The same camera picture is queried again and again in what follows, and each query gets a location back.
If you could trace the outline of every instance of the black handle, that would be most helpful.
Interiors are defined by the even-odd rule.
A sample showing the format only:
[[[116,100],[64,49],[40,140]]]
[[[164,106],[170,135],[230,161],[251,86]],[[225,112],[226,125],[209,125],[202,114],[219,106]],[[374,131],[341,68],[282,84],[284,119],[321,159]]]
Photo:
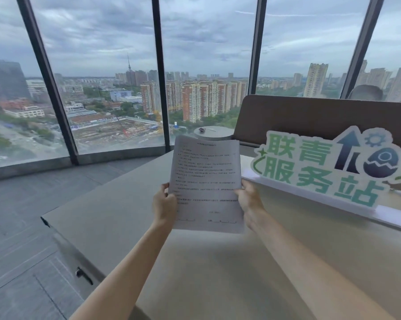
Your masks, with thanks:
[[[77,268],[76,270],[76,277],[80,278],[80,277],[84,277],[85,280],[88,281],[89,284],[94,285],[94,282],[92,282],[92,280],[89,278],[89,276],[85,273],[85,271],[83,269],[81,269],[80,267]]]

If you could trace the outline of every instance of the blue gear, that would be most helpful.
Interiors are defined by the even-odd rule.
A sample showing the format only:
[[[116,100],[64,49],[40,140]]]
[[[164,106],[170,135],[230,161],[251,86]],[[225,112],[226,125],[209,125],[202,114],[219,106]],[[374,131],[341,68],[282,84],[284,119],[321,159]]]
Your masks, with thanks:
[[[378,142],[372,142],[371,138],[373,137],[380,137],[380,140]],[[382,143],[384,143],[386,141],[386,135],[382,135],[382,134],[369,134],[368,137],[365,137],[365,145],[368,145],[370,147],[374,147],[374,146],[381,146]]]

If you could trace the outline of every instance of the desk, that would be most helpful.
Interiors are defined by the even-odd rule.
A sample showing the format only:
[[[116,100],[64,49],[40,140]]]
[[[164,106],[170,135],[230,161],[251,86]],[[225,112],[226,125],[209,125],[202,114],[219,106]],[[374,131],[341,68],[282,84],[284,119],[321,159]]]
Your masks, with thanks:
[[[153,220],[151,202],[169,180],[172,152],[43,216],[107,275]],[[245,167],[248,157],[241,157]],[[318,256],[401,319],[401,231],[273,188],[266,209]],[[401,209],[401,195],[388,205]],[[314,319],[250,230],[243,235],[173,230],[137,301],[160,319]]]

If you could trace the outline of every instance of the cloudy sky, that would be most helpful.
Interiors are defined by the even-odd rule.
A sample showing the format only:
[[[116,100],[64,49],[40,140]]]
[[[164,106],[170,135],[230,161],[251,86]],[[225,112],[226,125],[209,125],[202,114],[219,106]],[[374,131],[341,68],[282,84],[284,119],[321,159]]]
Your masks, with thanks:
[[[31,0],[54,72],[113,76],[156,69],[151,0]],[[369,0],[268,0],[260,76],[347,71]],[[160,0],[166,71],[248,76],[256,0]],[[367,71],[401,67],[401,0],[386,0]],[[15,0],[0,0],[0,59],[39,69]]]

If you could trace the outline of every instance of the sheet of paper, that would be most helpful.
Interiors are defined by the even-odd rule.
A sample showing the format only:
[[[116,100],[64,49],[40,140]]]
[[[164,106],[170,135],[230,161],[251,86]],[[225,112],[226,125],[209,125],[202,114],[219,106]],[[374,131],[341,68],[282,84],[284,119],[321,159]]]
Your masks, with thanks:
[[[169,193],[178,198],[175,229],[241,233],[243,211],[238,140],[175,140]]]

